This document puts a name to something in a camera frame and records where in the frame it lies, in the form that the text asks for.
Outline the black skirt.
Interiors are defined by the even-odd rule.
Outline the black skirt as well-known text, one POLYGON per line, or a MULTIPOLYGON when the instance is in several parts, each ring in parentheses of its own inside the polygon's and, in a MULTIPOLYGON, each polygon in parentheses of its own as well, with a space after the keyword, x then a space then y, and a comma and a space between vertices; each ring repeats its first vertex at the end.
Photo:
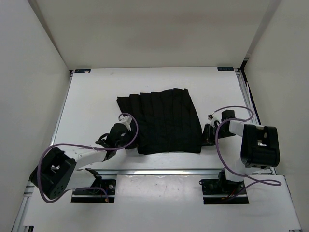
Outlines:
POLYGON ((130 94, 118 97, 123 113, 131 114, 136 140, 128 147, 139 154, 201 152, 202 128, 187 89, 130 94))

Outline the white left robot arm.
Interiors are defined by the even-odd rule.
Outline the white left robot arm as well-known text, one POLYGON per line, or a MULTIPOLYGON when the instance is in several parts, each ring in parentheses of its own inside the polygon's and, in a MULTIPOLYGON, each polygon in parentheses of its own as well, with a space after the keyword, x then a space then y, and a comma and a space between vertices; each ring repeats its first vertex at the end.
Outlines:
POLYGON ((108 161, 117 151, 133 145, 140 129, 136 121, 128 123, 127 119, 124 117, 109 133, 100 136, 96 147, 68 143, 48 147, 30 175, 42 199, 54 203, 67 191, 75 189, 106 194, 98 172, 90 165, 108 161))

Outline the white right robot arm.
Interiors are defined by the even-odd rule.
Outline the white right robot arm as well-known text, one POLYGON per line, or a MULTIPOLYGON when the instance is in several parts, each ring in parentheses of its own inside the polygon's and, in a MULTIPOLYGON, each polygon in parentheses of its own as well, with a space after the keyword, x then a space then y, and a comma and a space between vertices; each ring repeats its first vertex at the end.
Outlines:
POLYGON ((247 119, 236 118, 235 111, 224 109, 221 121, 213 114, 208 115, 210 124, 204 126, 202 145, 216 147, 224 166, 218 175, 217 188, 228 193, 252 173, 277 167, 281 157, 277 128, 249 123, 247 119), (221 154, 219 140, 236 135, 241 137, 240 155, 229 167, 221 154))

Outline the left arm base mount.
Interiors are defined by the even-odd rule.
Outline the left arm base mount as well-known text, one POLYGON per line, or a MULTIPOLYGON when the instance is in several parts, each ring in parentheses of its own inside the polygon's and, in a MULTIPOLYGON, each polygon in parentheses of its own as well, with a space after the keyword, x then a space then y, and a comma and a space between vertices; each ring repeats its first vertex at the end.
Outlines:
POLYGON ((114 203, 116 192, 116 176, 103 176, 95 181, 95 189, 77 189, 72 192, 72 203, 114 203))

